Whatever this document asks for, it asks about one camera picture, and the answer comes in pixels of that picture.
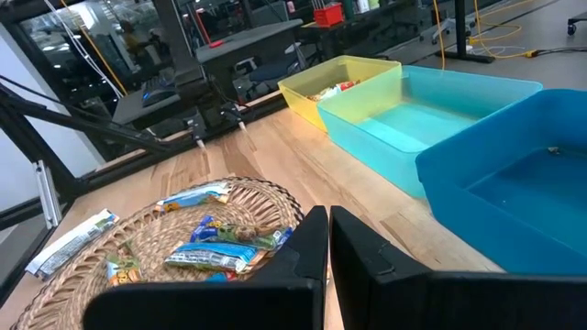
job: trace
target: wooden table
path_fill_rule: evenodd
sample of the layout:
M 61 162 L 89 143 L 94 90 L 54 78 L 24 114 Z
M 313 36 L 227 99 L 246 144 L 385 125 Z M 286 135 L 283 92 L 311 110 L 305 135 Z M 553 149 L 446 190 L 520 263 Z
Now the wooden table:
M 292 111 L 283 110 L 137 172 L 75 201 L 50 242 L 107 207 L 126 217 L 182 188 L 231 175 L 279 183 L 309 211 L 343 205 L 394 245 L 435 270 L 498 266 L 440 225 L 428 206 L 410 198 Z M 13 324 L 43 283 L 25 274 L 0 310 L 0 329 Z M 342 329 L 334 282 L 328 284 L 326 329 Z

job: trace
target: black metal frame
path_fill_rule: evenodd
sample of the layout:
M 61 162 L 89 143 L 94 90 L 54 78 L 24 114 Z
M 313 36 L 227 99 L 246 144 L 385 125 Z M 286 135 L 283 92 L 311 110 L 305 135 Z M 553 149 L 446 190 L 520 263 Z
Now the black metal frame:
M 70 202 L 75 198 L 101 188 L 111 182 L 120 180 L 136 171 L 143 170 L 153 164 L 166 160 L 197 145 L 191 134 L 173 141 L 146 140 L 115 130 L 106 126 L 69 117 L 46 110 L 39 104 L 26 101 L 15 101 L 6 93 L 0 93 L 0 127 L 9 138 L 21 149 L 30 161 L 44 160 L 50 167 L 61 202 Z M 275 96 L 260 102 L 243 113 L 242 121 L 249 123 L 285 107 L 282 96 Z M 93 133 L 101 137 L 112 138 L 143 149 L 133 157 L 120 161 L 103 170 L 88 173 L 75 178 L 63 162 L 55 155 L 47 142 L 27 121 L 25 116 L 34 117 L 52 124 L 72 128 L 85 133 Z M 207 140 L 222 136 L 238 128 L 238 121 L 225 119 L 218 126 L 209 127 L 200 138 Z M 39 199 L 26 201 L 0 213 L 0 230 L 18 224 L 38 214 L 41 210 Z
M 65 0 L 65 3 L 68 6 L 72 6 L 83 1 L 85 0 Z M 250 12 L 249 0 L 240 1 L 243 3 L 243 14 L 245 17 L 246 26 L 250 28 L 252 14 Z M 63 5 L 61 4 L 61 0 L 50 0 L 50 2 L 57 9 L 63 7 Z M 157 7 L 156 3 L 157 1 L 153 1 L 153 4 L 156 6 L 156 9 L 159 12 L 160 10 Z M 20 25 L 20 23 L 24 20 L 37 17 L 39 15 L 47 14 L 49 13 L 49 11 L 49 8 L 43 2 L 43 0 L 31 0 L 25 2 L 15 1 L 12 5 L 0 7 L 0 23 L 2 23 L 6 27 L 8 33 L 12 36 L 17 45 L 26 54 L 28 59 L 32 62 L 33 66 L 40 73 L 41 77 L 50 86 L 51 90 L 56 94 L 58 99 L 71 105 L 77 105 L 90 97 L 102 96 L 104 94 L 109 93 L 109 87 L 104 84 L 97 86 L 94 89 L 94 92 L 92 92 L 91 94 L 80 94 L 75 95 L 74 97 L 71 96 L 69 88 L 66 88 L 61 79 L 59 79 L 58 75 L 55 74 L 48 58 L 43 54 L 42 50 L 39 49 L 39 47 L 37 47 L 37 45 L 33 42 L 30 36 Z M 162 24 L 164 24 L 163 20 L 164 18 L 160 17 L 160 21 Z M 179 34 L 171 34 L 171 36 L 178 37 Z M 177 61 L 176 56 L 173 56 L 173 59 L 174 61 Z M 172 63 L 163 63 L 162 65 L 170 66 L 172 65 Z M 183 65 L 178 65 L 178 63 L 175 63 L 175 67 L 182 69 L 185 68 Z M 158 71 L 159 70 L 153 70 L 152 72 L 141 71 L 139 73 L 131 75 L 130 77 L 124 78 L 122 80 L 122 83 L 125 86 L 141 83 L 145 81 L 146 75 L 150 75 L 150 73 L 154 74 Z M 81 117 L 79 114 L 74 112 L 72 112 L 71 115 L 73 117 Z M 112 160 L 117 156 L 109 149 L 106 143 L 102 139 L 97 137 L 95 134 L 86 133 L 86 135 L 105 160 Z
M 68 211 L 72 208 L 73 202 L 66 203 L 61 208 L 61 214 L 65 216 Z M 0 308 L 4 305 L 10 293 L 15 289 L 18 285 L 22 277 L 25 275 L 25 268 L 27 264 L 33 259 L 45 246 L 51 235 L 55 232 L 55 227 L 52 229 L 44 228 L 31 242 L 30 246 L 27 248 L 25 253 L 20 257 L 18 263 L 15 265 L 14 268 L 8 274 L 6 280 L 0 283 Z

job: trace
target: light blue plastic bin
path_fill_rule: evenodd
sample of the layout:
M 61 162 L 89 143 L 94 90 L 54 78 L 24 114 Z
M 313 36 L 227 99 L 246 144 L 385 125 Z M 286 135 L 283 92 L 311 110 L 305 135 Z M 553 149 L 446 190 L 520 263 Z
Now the light blue plastic bin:
M 543 91 L 422 152 L 436 219 L 507 271 L 586 275 L 585 105 Z
M 415 157 L 542 89 L 526 82 L 404 66 L 318 104 L 330 138 L 385 179 L 425 197 Z

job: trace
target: snack bar wrapper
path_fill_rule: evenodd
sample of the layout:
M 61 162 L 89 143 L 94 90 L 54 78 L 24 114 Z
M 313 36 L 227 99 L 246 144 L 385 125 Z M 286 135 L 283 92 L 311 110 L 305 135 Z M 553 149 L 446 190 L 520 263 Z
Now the snack bar wrapper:
M 307 98 L 309 100 L 314 101 L 314 102 L 324 101 L 332 96 L 336 96 L 338 94 L 341 94 L 342 92 L 348 90 L 348 88 L 353 87 L 359 83 L 360 83 L 360 81 L 340 82 L 332 87 L 327 87 L 327 88 L 323 89 L 320 93 L 318 93 L 316 95 L 307 96 Z
M 227 182 L 213 182 L 158 201 L 155 211 L 171 212 L 214 201 L 225 204 L 228 201 L 228 193 L 230 193 L 230 186 Z
M 215 273 L 214 275 L 210 276 L 205 281 L 217 281 L 217 282 L 225 282 L 225 281 L 235 281 L 237 279 L 237 274 L 232 271 L 223 271 L 219 273 Z
M 234 271 L 244 274 L 253 269 L 267 252 L 255 247 L 230 243 L 186 243 L 165 259 L 173 266 L 198 270 Z
M 118 251 L 106 256 L 106 277 L 111 286 L 141 281 L 140 265 L 133 255 L 130 241 L 118 247 Z
M 26 271 L 43 281 L 48 280 L 61 266 L 77 256 L 83 247 L 100 237 L 117 221 L 118 216 L 106 209 L 102 210 L 44 248 L 28 263 Z
M 192 233 L 190 242 L 230 242 L 273 251 L 279 249 L 292 232 L 290 227 L 225 224 L 207 215 Z

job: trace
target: wicker basket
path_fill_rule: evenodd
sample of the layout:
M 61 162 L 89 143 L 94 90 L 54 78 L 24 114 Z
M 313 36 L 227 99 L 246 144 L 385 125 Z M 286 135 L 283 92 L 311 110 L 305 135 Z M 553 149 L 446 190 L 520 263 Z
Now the wicker basket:
M 150 205 L 121 219 L 54 275 L 12 329 L 81 329 L 85 306 L 107 289 L 105 256 L 128 239 L 145 281 L 202 281 L 211 273 L 167 267 L 163 261 L 179 241 L 189 239 L 204 215 L 240 225 L 295 227 L 303 219 L 300 204 L 277 184 L 250 178 L 222 181 L 232 186 L 227 204 L 203 204 L 162 215 Z

